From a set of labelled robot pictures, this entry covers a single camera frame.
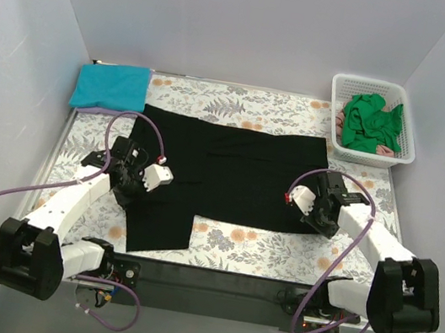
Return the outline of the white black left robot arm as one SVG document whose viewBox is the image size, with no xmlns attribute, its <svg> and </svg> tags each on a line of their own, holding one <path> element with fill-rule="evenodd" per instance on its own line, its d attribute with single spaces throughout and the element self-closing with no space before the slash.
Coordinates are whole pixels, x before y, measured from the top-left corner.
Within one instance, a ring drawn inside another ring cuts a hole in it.
<svg viewBox="0 0 445 333">
<path fill-rule="evenodd" d="M 75 185 L 61 188 L 23 219 L 9 218 L 0 227 L 0 284 L 47 300 L 62 280 L 88 274 L 105 282 L 114 272 L 113 245 L 86 238 L 66 243 L 67 233 L 100 197 L 113 192 L 122 205 L 167 185 L 173 179 L 165 158 L 147 164 L 148 155 L 128 137 L 112 149 L 93 151 L 76 173 Z"/>
</svg>

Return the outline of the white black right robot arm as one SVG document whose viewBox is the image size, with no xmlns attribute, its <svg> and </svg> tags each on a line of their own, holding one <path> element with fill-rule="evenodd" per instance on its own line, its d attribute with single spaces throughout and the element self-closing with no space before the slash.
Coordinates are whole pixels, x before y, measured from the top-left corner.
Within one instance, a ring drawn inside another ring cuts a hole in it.
<svg viewBox="0 0 445 333">
<path fill-rule="evenodd" d="M 370 284 L 324 276 L 305 296 L 322 318 L 342 310 L 367 320 L 375 333 L 431 333 L 440 325 L 439 270 L 406 249 L 375 219 L 368 195 L 349 192 L 340 172 L 320 172 L 313 190 L 295 185 L 289 197 L 302 220 L 331 239 L 338 231 L 352 238 L 373 269 Z"/>
</svg>

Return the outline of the black t shirt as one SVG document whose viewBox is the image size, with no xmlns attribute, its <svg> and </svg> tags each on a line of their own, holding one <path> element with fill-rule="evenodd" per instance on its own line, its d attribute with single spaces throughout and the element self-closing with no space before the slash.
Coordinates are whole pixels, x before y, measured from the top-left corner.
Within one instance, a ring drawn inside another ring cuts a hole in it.
<svg viewBox="0 0 445 333">
<path fill-rule="evenodd" d="M 186 249 L 196 216 L 278 233 L 314 232 L 284 195 L 299 175 L 328 168 L 325 139 L 221 126 L 151 105 L 143 112 L 164 144 L 142 119 L 130 137 L 151 159 L 164 154 L 174 180 L 125 207 L 126 250 Z"/>
</svg>

